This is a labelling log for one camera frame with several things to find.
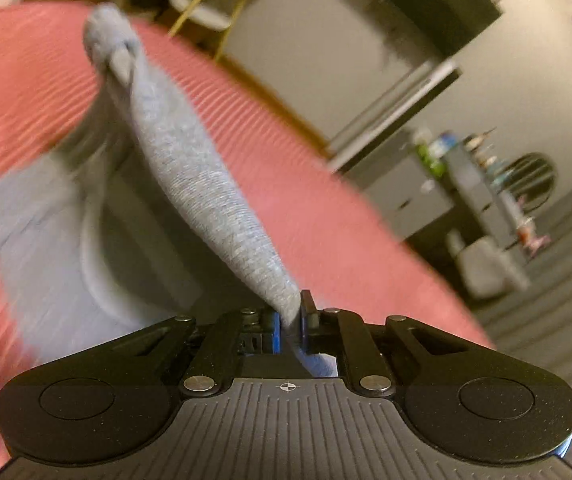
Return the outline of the grey sweatpants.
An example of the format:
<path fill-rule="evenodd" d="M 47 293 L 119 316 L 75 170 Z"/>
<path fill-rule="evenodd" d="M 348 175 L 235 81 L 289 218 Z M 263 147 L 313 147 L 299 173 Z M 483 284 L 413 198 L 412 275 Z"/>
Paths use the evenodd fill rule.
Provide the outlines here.
<path fill-rule="evenodd" d="M 48 116 L 77 99 L 71 70 L 19 99 L 0 53 L 0 281 L 14 350 L 52 362 L 171 318 L 243 306 L 280 315 L 299 347 L 300 291 L 169 76 L 114 6 L 83 44 L 100 92 L 52 148 Z"/>

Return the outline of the grey cabinet with knob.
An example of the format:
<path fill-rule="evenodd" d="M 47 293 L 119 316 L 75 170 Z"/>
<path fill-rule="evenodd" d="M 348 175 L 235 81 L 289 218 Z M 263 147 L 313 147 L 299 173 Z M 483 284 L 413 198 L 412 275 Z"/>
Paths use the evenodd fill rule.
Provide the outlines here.
<path fill-rule="evenodd" d="M 391 158 L 363 160 L 347 173 L 347 177 L 402 240 L 454 208 L 453 200 L 441 183 L 413 152 L 396 162 Z"/>

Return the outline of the white shell shaped chair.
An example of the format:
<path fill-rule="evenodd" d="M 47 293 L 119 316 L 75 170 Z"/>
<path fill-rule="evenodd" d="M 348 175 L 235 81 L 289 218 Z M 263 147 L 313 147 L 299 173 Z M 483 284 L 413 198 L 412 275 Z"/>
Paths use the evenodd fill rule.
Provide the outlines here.
<path fill-rule="evenodd" d="M 482 236 L 466 245 L 461 234 L 452 230 L 445 237 L 445 245 L 473 299 L 485 300 L 522 292 L 531 284 L 525 270 L 491 236 Z"/>

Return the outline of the grey dressing table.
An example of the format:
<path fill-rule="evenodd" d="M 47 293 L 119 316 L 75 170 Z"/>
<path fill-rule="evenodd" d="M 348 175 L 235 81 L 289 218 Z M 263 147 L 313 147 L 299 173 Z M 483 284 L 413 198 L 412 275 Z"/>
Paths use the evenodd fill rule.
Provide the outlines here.
<path fill-rule="evenodd" d="M 525 270 L 536 252 L 549 243 L 537 233 L 533 212 L 524 212 L 504 183 L 506 162 L 492 154 L 490 133 L 473 133 L 443 156 L 447 175 L 484 232 Z"/>

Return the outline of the white blue container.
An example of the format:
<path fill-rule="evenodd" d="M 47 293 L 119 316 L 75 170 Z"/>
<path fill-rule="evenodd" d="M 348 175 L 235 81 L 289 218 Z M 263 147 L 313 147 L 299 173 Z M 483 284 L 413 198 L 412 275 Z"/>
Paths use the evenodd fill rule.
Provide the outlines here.
<path fill-rule="evenodd" d="M 427 153 L 433 160 L 440 160 L 458 144 L 459 140 L 453 132 L 446 131 L 436 136 L 427 147 Z"/>

